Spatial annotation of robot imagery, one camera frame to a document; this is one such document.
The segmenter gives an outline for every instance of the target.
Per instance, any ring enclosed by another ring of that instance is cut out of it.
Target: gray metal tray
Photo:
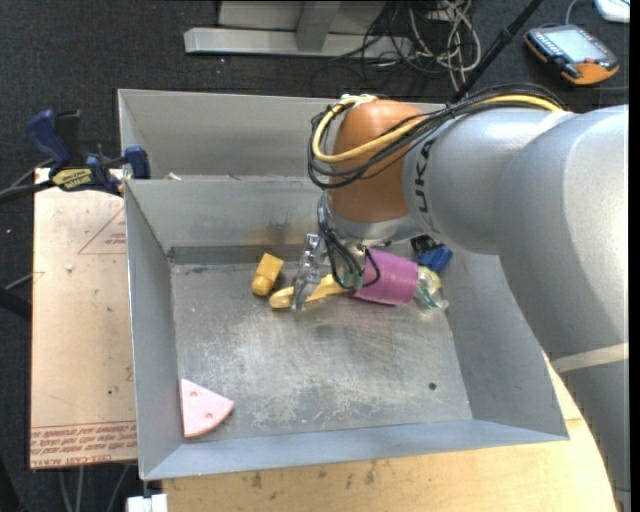
[[[446,314],[348,296],[294,313],[253,295],[264,252],[286,260],[281,285],[290,284],[318,197],[296,178],[127,182],[142,478],[566,436],[496,257],[454,248],[442,275]],[[196,441],[182,435],[183,377],[236,403]]]

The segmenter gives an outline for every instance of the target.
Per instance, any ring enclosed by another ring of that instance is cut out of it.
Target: orange device
[[[576,85],[602,82],[620,69],[614,53],[576,25],[532,29],[524,41],[534,55]]]
[[[334,154],[361,146],[387,132],[412,116],[424,116],[421,110],[398,101],[373,99],[351,109],[338,128]],[[334,167],[338,170],[367,162],[387,145],[365,151]],[[402,193],[401,153],[392,154],[371,168],[360,180],[342,188],[330,190],[329,203],[342,217],[354,222],[382,222],[402,217],[409,209]]]

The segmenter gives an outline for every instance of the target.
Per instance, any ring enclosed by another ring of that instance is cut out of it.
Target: pink triangular block
[[[184,437],[209,432],[220,425],[233,409],[233,402],[228,398],[187,379],[180,380],[180,400]]]

